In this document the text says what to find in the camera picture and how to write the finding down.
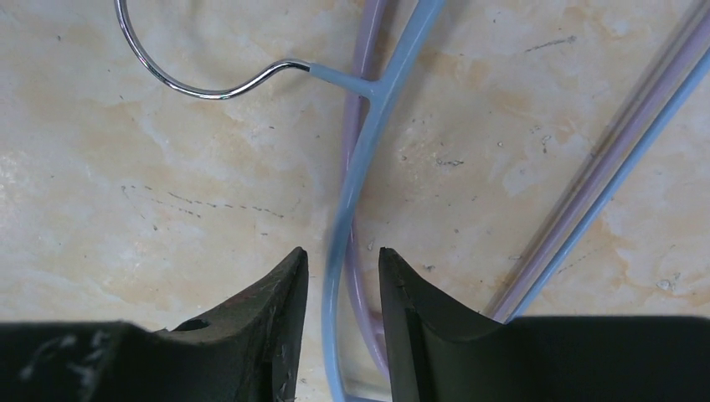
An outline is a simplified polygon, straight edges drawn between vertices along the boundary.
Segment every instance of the beige marble floor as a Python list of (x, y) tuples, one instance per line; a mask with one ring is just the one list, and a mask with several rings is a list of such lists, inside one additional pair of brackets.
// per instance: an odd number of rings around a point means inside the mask
[[(166, 70), (225, 87), (288, 56), (346, 70), (362, 3), (131, 10)], [(393, 3), (385, 53), (414, 1)], [(386, 245), (486, 308), (691, 6), (449, 1), (363, 194), (373, 301)], [(289, 72), (232, 101), (179, 95), (138, 64), (107, 0), (4, 0), (0, 85), (0, 319), (174, 327), (300, 245), (312, 278), (298, 395), (329, 400), (318, 316), (338, 88)], [(532, 313), (710, 315), (708, 102), (705, 80)], [(343, 311), (347, 376), (385, 392)]]

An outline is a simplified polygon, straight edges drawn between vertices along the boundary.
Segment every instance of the clothes hanger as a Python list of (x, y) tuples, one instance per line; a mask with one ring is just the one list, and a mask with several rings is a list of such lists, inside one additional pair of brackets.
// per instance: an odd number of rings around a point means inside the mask
[[(366, 0), (363, 6), (363, 14), (360, 17), (360, 27), (358, 36), (355, 39), (355, 51), (352, 53), (352, 67), (350, 73), (361, 78), (372, 76), (372, 58), (375, 44), (377, 43), (380, 24), (387, 0)], [(360, 135), (361, 115), (363, 111), (364, 99), (352, 92), (345, 95), (345, 106), (342, 114), (342, 179), (345, 179), (347, 170), (350, 167), (350, 158), (355, 144)], [(356, 219), (353, 220), (350, 228), (350, 235), (347, 238), (345, 250), (345, 270), (346, 287), (350, 306), (355, 313), (355, 321), (358, 323), (363, 341), (368, 348), (370, 357), (373, 359), (379, 372), (389, 379), (389, 368), (387, 363), (387, 353), (383, 344), (384, 328), (381, 319), (373, 316), (368, 305), (367, 292), (365, 291), (365, 281), (363, 279), (363, 262), (360, 258), (360, 246), (358, 243), (358, 230)]]
[[(710, 44), (710, 2), (702, 3), (697, 10), (697, 15), (699, 18), (691, 21), (674, 40), (680, 46), (676, 53), (667, 54), (659, 61), (659, 65), (656, 67), (656, 70), (660, 72), (659, 77), (647, 93), (643, 97), (640, 96), (638, 107), (620, 128), (619, 135), (599, 157), (599, 162), (590, 166), (589, 172), (583, 174), (586, 179), (580, 184), (579, 190), (569, 203), (563, 205), (554, 214), (559, 218), (545, 234), (538, 247), (530, 256), (524, 256), (527, 258), (522, 269), (492, 308), (490, 315), (492, 319), (499, 322), (509, 322), (524, 313), (533, 298), (547, 283), (549, 277), (557, 272), (558, 266), (579, 241), (574, 237), (581, 237), (586, 231), (582, 227), (591, 224), (591, 221), (599, 213), (598, 211), (587, 216), (589, 214), (587, 211), (596, 208), (587, 207), (587, 205), (594, 202), (595, 204), (601, 203), (601, 208), (604, 207), (606, 201), (600, 199), (603, 197), (600, 195), (594, 198), (594, 196), (599, 194), (603, 188), (605, 189), (605, 183), (608, 183), (606, 184), (607, 188), (610, 186), (608, 180), (612, 174), (620, 174), (621, 168), (618, 166), (631, 158), (628, 154), (630, 148), (646, 135), (643, 128), (651, 124), (657, 111), (674, 94), (674, 89), (688, 74), (688, 71), (696, 65), (697, 60)], [(662, 70), (661, 67), (668, 60), (670, 62)], [(614, 193), (615, 190), (606, 195), (610, 198)], [(575, 228), (574, 232), (565, 238), (564, 236), (570, 233), (573, 228)]]
[(322, 337), (324, 354), (331, 357), (326, 361), (326, 372), (334, 400), (336, 402), (370, 400), (347, 397), (338, 367), (339, 360), (337, 357), (335, 331), (337, 325), (337, 295), (347, 238), (350, 235), (355, 206), (383, 129), (392, 114), (394, 105), (419, 55), (419, 51), (445, 4), (445, 0), (419, 0), (417, 2), (384, 74), (379, 80), (364, 80), (322, 64), (309, 63), (300, 59), (282, 59), (268, 65), (259, 74), (244, 83), (226, 90), (205, 90), (187, 85), (162, 70), (151, 59), (138, 40), (131, 25), (126, 1), (115, 0), (116, 16), (118, 17), (121, 31), (133, 53), (151, 74), (163, 84), (184, 95), (205, 100), (224, 101), (253, 90), (279, 71), (296, 69), (308, 72), (316, 78), (340, 86), (369, 100), (370, 108), (360, 131), (357, 144), (352, 151), (350, 169), (343, 180), (341, 197), (327, 252), (326, 274), (323, 284)]

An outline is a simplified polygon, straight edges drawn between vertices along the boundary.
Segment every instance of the metal hook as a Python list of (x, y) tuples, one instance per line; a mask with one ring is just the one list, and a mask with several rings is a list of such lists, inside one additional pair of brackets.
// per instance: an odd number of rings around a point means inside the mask
[(194, 96), (200, 99), (209, 99), (213, 101), (224, 101), (227, 99), (234, 98), (235, 96), (242, 95), (250, 90), (253, 90), (264, 81), (268, 80), (272, 75), (278, 73), (285, 69), (298, 69), (305, 72), (311, 70), (311, 65), (303, 60), (299, 59), (282, 59), (274, 63), (269, 64), (265, 69), (261, 70), (259, 74), (255, 75), (244, 83), (230, 88), (227, 90), (203, 90), (196, 88), (191, 85), (184, 84), (178, 80), (175, 80), (170, 74), (166, 73), (158, 67), (155, 61), (151, 59), (148, 52), (143, 48), (141, 42), (138, 41), (136, 32), (133, 30), (133, 25), (131, 25), (131, 19), (128, 17), (128, 7), (126, 5), (126, 0), (115, 0), (116, 5), (116, 16), (118, 17), (118, 23), (121, 26), (121, 31), (123, 31), (124, 36), (126, 36), (126, 41), (133, 49), (133, 53), (136, 54), (141, 63), (146, 66), (151, 74), (155, 75), (163, 84), (173, 88), (177, 92), (185, 95)]

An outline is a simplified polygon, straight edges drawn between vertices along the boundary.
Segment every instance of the scratch mark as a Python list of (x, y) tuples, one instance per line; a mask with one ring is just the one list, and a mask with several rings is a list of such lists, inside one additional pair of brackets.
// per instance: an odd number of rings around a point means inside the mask
[(138, 212), (138, 214), (141, 216), (141, 218), (145, 219), (146, 217), (143, 216), (143, 214), (141, 214), (141, 212), (138, 210), (138, 208), (136, 208), (136, 205), (133, 203), (133, 200), (131, 200), (131, 198), (128, 197), (128, 193), (126, 192), (126, 186), (121, 186), (121, 191), (123, 192), (123, 195), (128, 200), (128, 203), (131, 204), (131, 206), (133, 207), (133, 210)]
[(192, 203), (193, 203), (192, 200), (189, 200), (189, 199), (184, 198), (184, 197), (180, 197), (179, 195), (176, 195), (176, 194), (171, 193), (171, 192), (169, 192), (169, 191), (168, 191), (167, 193), (170, 194), (170, 195), (172, 195), (173, 197), (175, 197), (175, 198), (177, 198), (177, 199), (181, 199), (182, 201), (185, 201), (186, 203), (189, 203), (189, 204), (192, 204)]
[(104, 354), (104, 349), (96, 349), (94, 352), (87, 354), (84, 357), (85, 362), (94, 362)]
[(271, 211), (271, 210), (268, 209), (268, 208), (264, 208), (264, 212), (268, 212), (269, 214), (274, 215), (276, 218), (283, 219), (283, 217), (284, 217), (284, 215), (282, 215), (282, 214), (277, 214), (276, 212)]
[(88, 387), (93, 382), (94, 374), (95, 374), (94, 368), (83, 367), (83, 366), (79, 366), (78, 364), (74, 364), (74, 363), (67, 363), (66, 368), (69, 371), (72, 371), (72, 372), (74, 372), (74, 374), (79, 376), (81, 385), (83, 387)]
[(607, 247), (607, 246), (610, 245), (610, 244), (611, 244), (611, 241), (607, 241), (606, 243), (602, 244), (601, 246), (597, 247), (596, 249), (591, 250), (589, 253), (587, 253), (587, 254), (585, 254), (585, 255), (582, 255), (582, 256), (579, 257), (576, 261), (573, 261), (573, 262), (571, 262), (569, 265), (566, 265), (564, 268), (560, 269), (560, 270), (557, 272), (558, 275), (561, 274), (561, 273), (563, 273), (563, 272), (565, 272), (567, 269), (572, 268), (572, 267), (574, 266), (574, 264), (577, 264), (578, 262), (581, 262), (582, 260), (585, 260), (585, 259), (586, 259), (587, 257), (589, 257), (590, 255), (601, 251), (603, 248)]
[(49, 360), (56, 354), (57, 349), (73, 347), (75, 344), (76, 336), (71, 334), (50, 339), (47, 342), (42, 343), (32, 354), (32, 358), (29, 360), (29, 363), (23, 367), (22, 370), (20, 370), (18, 375), (20, 380), (29, 381), (32, 378), (34, 366), (39, 363), (41, 358), (44, 358), (45, 361)]
[(98, 348), (104, 341), (111, 339), (111, 335), (108, 332), (103, 332), (101, 330), (96, 331), (93, 337), (91, 337), (91, 347)]
[(573, 44), (577, 40), (577, 37), (572, 35), (565, 39), (557, 39), (547, 42), (546, 44), (540, 44), (539, 46), (532, 47), (525, 51), (525, 53), (532, 52), (534, 50), (540, 50), (542, 48), (547, 48), (548, 46), (554, 46), (556, 44)]
[(449, 165), (449, 166), (459, 166), (459, 165), (463, 165), (463, 164), (464, 164), (464, 161), (460, 161), (460, 160), (456, 159), (456, 160), (454, 160), (454, 161), (444, 162), (444, 161), (442, 161), (441, 159), (437, 159), (437, 160), (436, 160), (436, 164), (439, 165), (439, 166), (446, 166), (446, 165)]
[(176, 205), (173, 205), (173, 204), (168, 204), (168, 203), (166, 203), (165, 201), (161, 201), (161, 200), (155, 199), (155, 198), (153, 198), (153, 197), (146, 197), (146, 196), (140, 195), (140, 194), (138, 194), (138, 197), (143, 198), (143, 199), (147, 199), (148, 201), (152, 201), (153, 203), (156, 203), (156, 204), (159, 204), (159, 205), (165, 205), (165, 206), (168, 207), (168, 208), (176, 209), (176, 210), (178, 210), (178, 211), (180, 211), (180, 212), (183, 212), (183, 213), (185, 213), (185, 214), (190, 214), (190, 215), (192, 215), (192, 216), (197, 216), (198, 218), (202, 218), (202, 215), (200, 215), (200, 214), (195, 214), (193, 211), (187, 210), (187, 209), (185, 209), (185, 208), (180, 208), (180, 207), (178, 207), (178, 206), (176, 206)]

